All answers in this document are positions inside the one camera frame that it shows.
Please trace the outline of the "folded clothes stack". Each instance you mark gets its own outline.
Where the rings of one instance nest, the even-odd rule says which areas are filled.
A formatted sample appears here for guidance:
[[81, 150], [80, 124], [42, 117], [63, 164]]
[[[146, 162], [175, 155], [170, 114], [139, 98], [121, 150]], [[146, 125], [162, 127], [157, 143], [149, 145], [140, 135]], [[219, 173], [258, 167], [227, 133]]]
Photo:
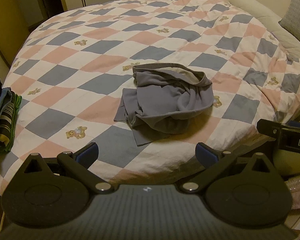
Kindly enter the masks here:
[[12, 149], [21, 102], [22, 97], [0, 80], [0, 155]]

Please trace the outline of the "grey knitted pillow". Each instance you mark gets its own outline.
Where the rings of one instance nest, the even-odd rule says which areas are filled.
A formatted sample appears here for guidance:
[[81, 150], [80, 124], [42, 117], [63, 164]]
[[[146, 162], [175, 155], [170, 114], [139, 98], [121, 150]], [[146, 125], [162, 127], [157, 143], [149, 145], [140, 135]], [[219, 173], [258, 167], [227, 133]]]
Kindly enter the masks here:
[[300, 41], [300, 0], [290, 0], [290, 4], [279, 25]]

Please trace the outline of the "grey fleece garment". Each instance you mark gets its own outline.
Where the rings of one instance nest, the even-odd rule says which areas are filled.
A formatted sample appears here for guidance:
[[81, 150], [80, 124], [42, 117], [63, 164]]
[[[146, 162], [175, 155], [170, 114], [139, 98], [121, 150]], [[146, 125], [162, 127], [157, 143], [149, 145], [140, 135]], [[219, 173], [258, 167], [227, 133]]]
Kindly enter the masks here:
[[114, 121], [128, 124], [138, 146], [184, 133], [214, 102], [206, 74], [182, 64], [139, 64], [133, 78], [136, 87], [122, 90]]

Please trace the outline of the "cream bed headboard cushion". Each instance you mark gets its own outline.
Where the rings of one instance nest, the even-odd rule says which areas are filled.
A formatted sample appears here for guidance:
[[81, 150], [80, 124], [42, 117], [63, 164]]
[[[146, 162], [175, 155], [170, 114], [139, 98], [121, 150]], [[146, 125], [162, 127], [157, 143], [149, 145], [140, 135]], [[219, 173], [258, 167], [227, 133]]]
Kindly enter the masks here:
[[232, 5], [243, 9], [258, 19], [292, 56], [300, 59], [300, 41], [279, 24], [280, 16], [257, 0], [228, 0]]

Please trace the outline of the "checkered pink grey quilt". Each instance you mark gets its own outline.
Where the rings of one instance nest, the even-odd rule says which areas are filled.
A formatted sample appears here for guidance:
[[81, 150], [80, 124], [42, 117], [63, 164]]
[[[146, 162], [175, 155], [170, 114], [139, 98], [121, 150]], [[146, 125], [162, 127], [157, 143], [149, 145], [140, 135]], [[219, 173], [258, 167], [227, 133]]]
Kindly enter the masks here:
[[[180, 134], [138, 146], [115, 115], [136, 72], [203, 72], [214, 101]], [[260, 119], [300, 111], [300, 59], [227, 0], [120, 0], [64, 12], [30, 34], [4, 85], [23, 100], [14, 144], [0, 155], [0, 194], [27, 156], [53, 158], [90, 142], [91, 171], [113, 183], [173, 182], [202, 169], [197, 143], [216, 150], [260, 139]]]

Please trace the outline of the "wooden door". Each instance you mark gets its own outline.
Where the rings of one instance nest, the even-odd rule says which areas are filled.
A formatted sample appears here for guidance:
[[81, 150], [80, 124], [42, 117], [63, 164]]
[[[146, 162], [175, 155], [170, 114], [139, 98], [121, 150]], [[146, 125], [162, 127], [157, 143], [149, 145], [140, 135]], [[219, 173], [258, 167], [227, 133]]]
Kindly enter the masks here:
[[15, 0], [0, 0], [0, 52], [12, 64], [29, 36], [29, 30]]

